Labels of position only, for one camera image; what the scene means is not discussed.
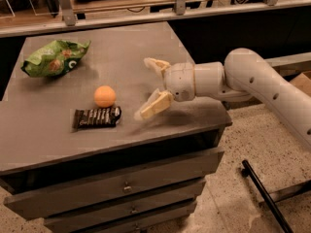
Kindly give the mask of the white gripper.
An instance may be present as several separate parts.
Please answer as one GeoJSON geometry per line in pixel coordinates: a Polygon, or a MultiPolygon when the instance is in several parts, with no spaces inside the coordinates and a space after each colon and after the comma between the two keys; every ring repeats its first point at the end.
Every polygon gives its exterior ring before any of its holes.
{"type": "Polygon", "coordinates": [[[167,61],[150,57],[144,59],[144,64],[160,78],[164,77],[164,86],[168,91],[156,89],[147,102],[134,114],[136,120],[148,119],[163,112],[171,106],[173,100],[184,102],[194,99],[194,68],[192,64],[177,63],[171,66],[167,61]]]}

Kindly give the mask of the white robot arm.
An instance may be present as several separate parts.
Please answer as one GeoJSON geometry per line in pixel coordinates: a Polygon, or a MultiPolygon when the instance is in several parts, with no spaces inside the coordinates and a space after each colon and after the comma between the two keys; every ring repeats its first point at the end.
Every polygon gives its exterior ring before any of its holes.
{"type": "Polygon", "coordinates": [[[225,102],[260,100],[311,150],[311,97],[282,78],[256,52],[232,50],[223,63],[177,63],[146,58],[144,64],[163,81],[135,113],[137,120],[153,117],[174,101],[210,97],[225,102]]]}

